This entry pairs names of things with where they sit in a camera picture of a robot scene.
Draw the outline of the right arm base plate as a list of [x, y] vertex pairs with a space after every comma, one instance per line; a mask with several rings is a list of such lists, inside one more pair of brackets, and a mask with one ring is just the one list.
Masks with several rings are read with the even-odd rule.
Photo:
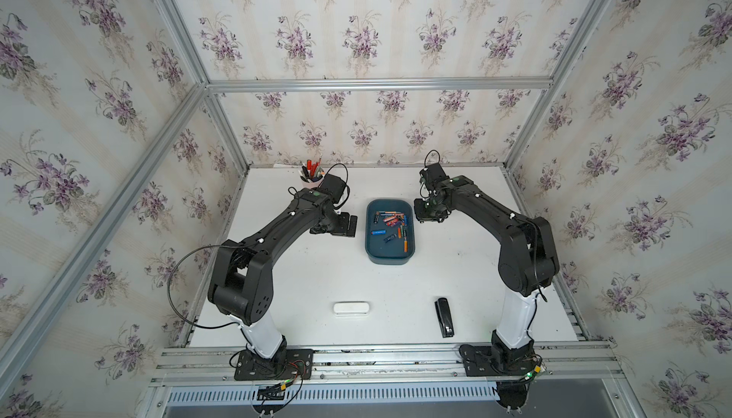
[[541, 373], [543, 359], [533, 343], [508, 349], [499, 343], [490, 346], [463, 344], [459, 356], [468, 377], [501, 377], [516, 381], [533, 380]]

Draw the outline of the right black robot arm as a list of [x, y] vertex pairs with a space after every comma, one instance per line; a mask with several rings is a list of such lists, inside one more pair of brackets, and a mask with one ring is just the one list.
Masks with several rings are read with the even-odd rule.
[[414, 201], [417, 221], [442, 223], [458, 211], [499, 242], [498, 273], [507, 292], [492, 347], [506, 355], [527, 351], [534, 342], [531, 328], [538, 300], [560, 272], [550, 223], [510, 210], [471, 179], [448, 176], [439, 164], [423, 168], [419, 175], [427, 194]]

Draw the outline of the teal plastic storage box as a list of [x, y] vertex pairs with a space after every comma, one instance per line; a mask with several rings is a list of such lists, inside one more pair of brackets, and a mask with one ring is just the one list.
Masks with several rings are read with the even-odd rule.
[[[381, 266], [403, 266], [414, 255], [416, 241], [412, 206], [400, 199], [376, 199], [367, 206], [365, 250], [369, 259]], [[371, 235], [371, 231], [386, 229], [385, 235]], [[397, 238], [389, 243], [384, 239], [391, 234]]]

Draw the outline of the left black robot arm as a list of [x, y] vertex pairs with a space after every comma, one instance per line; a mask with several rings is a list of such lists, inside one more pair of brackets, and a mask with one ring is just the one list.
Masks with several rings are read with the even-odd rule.
[[358, 218], [340, 208], [350, 187], [324, 184], [301, 189], [287, 208], [255, 234], [218, 248], [207, 298], [220, 313], [238, 325], [247, 350], [272, 361], [286, 351], [285, 336], [276, 328], [270, 307], [274, 302], [274, 267], [305, 232], [353, 237]]

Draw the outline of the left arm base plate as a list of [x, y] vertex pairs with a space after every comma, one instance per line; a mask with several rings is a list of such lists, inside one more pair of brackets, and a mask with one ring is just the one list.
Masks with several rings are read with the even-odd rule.
[[236, 381], [309, 380], [314, 354], [312, 349], [284, 349], [272, 359], [265, 359], [249, 349], [242, 349], [230, 358], [230, 366]]

